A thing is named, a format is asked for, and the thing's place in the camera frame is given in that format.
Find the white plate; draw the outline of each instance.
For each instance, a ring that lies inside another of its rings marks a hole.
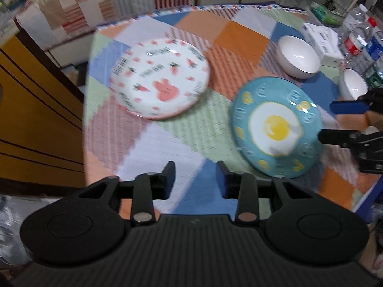
[[[110,89],[126,110],[166,119],[195,104],[209,83],[209,65],[193,45],[154,39],[126,51],[114,66]]]

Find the red bottle cap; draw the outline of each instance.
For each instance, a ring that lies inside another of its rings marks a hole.
[[[377,22],[375,21],[375,19],[374,18],[372,18],[372,17],[369,17],[368,18],[368,22],[371,24],[371,26],[373,26],[373,27],[376,27],[377,26]]]

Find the tissue box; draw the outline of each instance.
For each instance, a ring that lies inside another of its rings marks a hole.
[[[337,68],[343,59],[338,49],[338,34],[325,26],[303,24],[301,29],[304,40],[317,52],[324,66]]]

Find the yellow print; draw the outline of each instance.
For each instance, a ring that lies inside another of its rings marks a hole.
[[[263,168],[263,170],[268,171],[269,170],[269,164],[264,160],[258,160],[257,161],[259,167]]]
[[[252,104],[253,103],[253,99],[251,97],[251,94],[250,92],[244,92],[242,94],[242,102],[246,105],[249,105],[249,104]]]
[[[301,164],[300,161],[294,160],[293,162],[295,164],[295,167],[294,167],[295,171],[300,171],[300,170],[304,169],[304,166]]]
[[[245,133],[241,127],[235,126],[234,127],[236,135],[241,138],[242,140],[245,140]]]
[[[310,109],[310,103],[307,101],[302,101],[300,104],[296,105],[296,108],[299,111],[303,111],[303,109],[305,110]]]

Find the patchwork tablecloth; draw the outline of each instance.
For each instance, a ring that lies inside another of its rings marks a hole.
[[[17,20],[46,50],[105,23],[184,5],[194,5],[194,0],[36,0]]]
[[[325,128],[365,128],[364,116],[335,117],[329,110],[338,98],[338,70],[323,67],[305,82],[288,76],[277,64],[276,42],[283,35],[302,38],[306,13],[278,5],[199,6],[154,12],[138,19],[102,27],[95,36],[87,78],[84,151],[88,183],[110,174],[132,180],[144,172],[160,172],[174,161],[177,177],[171,197],[155,201],[162,213],[233,215],[236,200],[222,199],[215,163],[231,171],[260,174],[236,150],[229,109],[237,91],[261,76],[278,76],[302,88],[319,106]],[[129,114],[109,91],[109,74],[127,49],[137,42],[174,37],[206,55],[209,88],[185,113],[164,121]],[[361,174],[350,151],[325,146],[320,161],[294,180],[335,203],[353,209],[378,179]],[[268,215],[261,202],[261,218]]]

